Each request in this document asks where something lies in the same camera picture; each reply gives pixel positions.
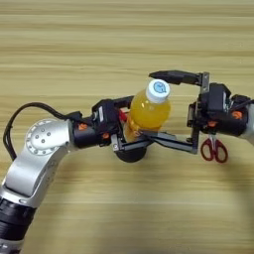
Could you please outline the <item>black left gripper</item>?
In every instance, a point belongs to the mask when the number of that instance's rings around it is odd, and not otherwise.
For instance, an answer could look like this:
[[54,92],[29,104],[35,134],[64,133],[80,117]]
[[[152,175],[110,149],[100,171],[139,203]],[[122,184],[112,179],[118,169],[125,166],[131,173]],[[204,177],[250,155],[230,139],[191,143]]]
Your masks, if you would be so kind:
[[[113,100],[117,109],[130,108],[134,96],[125,96]],[[80,123],[73,124],[73,142],[79,149],[93,146],[108,146],[112,144],[114,152],[130,151],[146,148],[152,144],[151,140],[141,139],[132,143],[123,143],[117,136],[110,136],[113,130],[113,118],[106,114],[93,113],[82,119]]]

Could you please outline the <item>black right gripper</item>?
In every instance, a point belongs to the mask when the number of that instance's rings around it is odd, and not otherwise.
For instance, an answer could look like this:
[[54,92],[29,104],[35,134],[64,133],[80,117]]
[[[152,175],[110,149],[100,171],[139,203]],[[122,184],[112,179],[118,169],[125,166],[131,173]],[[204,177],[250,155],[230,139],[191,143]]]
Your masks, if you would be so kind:
[[[162,79],[167,83],[197,85],[201,93],[209,92],[209,73],[192,73],[183,70],[159,70],[151,72],[149,77]],[[166,148],[196,154],[198,150],[199,130],[204,134],[224,134],[239,137],[247,128],[250,98],[244,95],[233,95],[229,99],[226,112],[209,112],[196,102],[189,106],[187,125],[191,128],[191,136],[187,141],[177,139],[176,135],[166,132],[143,130],[142,134],[153,142]]]

